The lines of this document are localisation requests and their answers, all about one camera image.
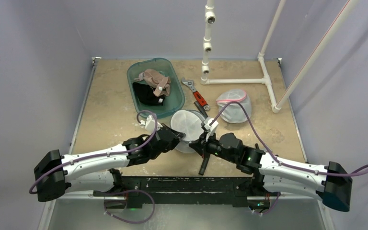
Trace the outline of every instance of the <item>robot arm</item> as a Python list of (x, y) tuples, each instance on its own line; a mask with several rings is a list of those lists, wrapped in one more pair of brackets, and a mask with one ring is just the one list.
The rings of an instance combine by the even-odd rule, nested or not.
[[(210, 122), (211, 119), (204, 121), (202, 126), (205, 132), (197, 141), (191, 143), (190, 147), (203, 157), (215, 155), (236, 164), (236, 168), (243, 173), (253, 174), (252, 179), (248, 179), (248, 185), (240, 189), (245, 191), (245, 194), (261, 196), (274, 192), (287, 192), (322, 200), (326, 206), (336, 210), (349, 210), (352, 188), (350, 177), (326, 176), (286, 167), (277, 163), (270, 154), (258, 147), (243, 145), (243, 142), (233, 133), (227, 133), (217, 140), (215, 130), (218, 123), (214, 122), (209, 125)], [(147, 138), (148, 135), (128, 139), (108, 149), (80, 155), (61, 156), (58, 150), (49, 152), (34, 169), (36, 179), (55, 167), (60, 167), (66, 162), (69, 164), (60, 167), (37, 184), (38, 200), (45, 202), (74, 191), (106, 192), (116, 188), (121, 189), (123, 183), (121, 183), (122, 178), (118, 170), (98, 171), (147, 163), (150, 159), (156, 159), (162, 152), (174, 149), (185, 136), (164, 124), (158, 127), (156, 135), (144, 147), (129, 153), (112, 154), (137, 148), (146, 141), (144, 138)], [(305, 164), (279, 157), (277, 160), (316, 172), (346, 173), (335, 162), (330, 162), (328, 166), (325, 166)]]
[[(236, 164), (236, 168), (243, 173), (253, 174), (252, 189), (255, 193), (286, 192), (310, 196), (335, 210), (349, 211), (352, 178), (320, 174), (320, 172), (345, 174), (346, 171), (340, 164), (330, 161), (328, 166), (314, 165), (276, 156), (281, 162), (277, 163), (268, 152), (258, 147), (243, 145), (233, 133), (227, 133), (217, 140), (215, 134), (207, 136), (208, 128), (205, 130), (197, 141), (190, 144), (190, 147), (203, 157), (215, 155)], [(286, 167), (283, 164), (308, 169), (314, 173)]]
[(50, 151), (34, 168), (36, 180), (55, 167), (66, 162), (70, 164), (60, 167), (36, 185), (38, 201), (54, 200), (67, 192), (108, 191), (114, 185), (113, 175), (109, 172), (96, 172), (145, 164), (149, 160), (156, 159), (162, 152), (173, 150), (185, 134), (161, 124), (155, 136), (143, 148), (130, 153), (112, 154), (132, 150), (142, 145), (145, 142), (144, 138), (148, 137), (141, 135), (108, 149), (79, 155), (60, 155), (59, 150)]

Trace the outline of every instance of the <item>pink cloth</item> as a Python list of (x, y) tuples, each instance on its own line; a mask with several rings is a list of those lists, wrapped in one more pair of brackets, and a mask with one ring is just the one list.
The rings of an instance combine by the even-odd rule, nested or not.
[(160, 74), (157, 70), (147, 69), (139, 74), (135, 81), (144, 80), (149, 86), (155, 88), (153, 94), (157, 97), (160, 95), (170, 95), (170, 78)]

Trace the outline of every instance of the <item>black fabric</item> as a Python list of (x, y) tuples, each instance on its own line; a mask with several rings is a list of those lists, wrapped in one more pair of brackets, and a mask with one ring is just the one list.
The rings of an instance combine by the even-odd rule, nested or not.
[(133, 90), (135, 91), (136, 96), (139, 101), (143, 104), (147, 105), (163, 105), (165, 95), (161, 95), (160, 97), (156, 97), (153, 94), (154, 88), (149, 85), (140, 84), (137, 82), (133, 83)]

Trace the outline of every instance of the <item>pvc pipe fitting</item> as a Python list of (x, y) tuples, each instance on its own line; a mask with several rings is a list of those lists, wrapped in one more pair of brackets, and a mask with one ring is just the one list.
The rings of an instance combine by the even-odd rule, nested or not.
[(205, 22), (208, 24), (212, 24), (215, 22), (215, 14), (212, 11), (208, 11), (205, 13)]
[(209, 53), (212, 51), (212, 45), (210, 42), (204, 42), (204, 51), (206, 53)]
[(209, 66), (202, 66), (201, 69), (203, 74), (205, 75), (209, 74)]
[(209, 85), (209, 79), (207, 74), (203, 74), (201, 77), (201, 84), (203, 85)]

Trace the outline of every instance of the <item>adjustable wrench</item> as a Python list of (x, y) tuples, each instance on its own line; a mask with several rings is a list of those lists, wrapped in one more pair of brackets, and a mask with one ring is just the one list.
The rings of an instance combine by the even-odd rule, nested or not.
[(191, 89), (191, 91), (193, 92), (193, 95), (196, 98), (196, 100), (200, 103), (200, 105), (206, 111), (208, 111), (209, 110), (209, 105), (208, 105), (207, 101), (201, 96), (201, 94), (194, 87), (194, 81), (193, 80), (186, 80), (185, 78), (181, 78), (181, 82)]

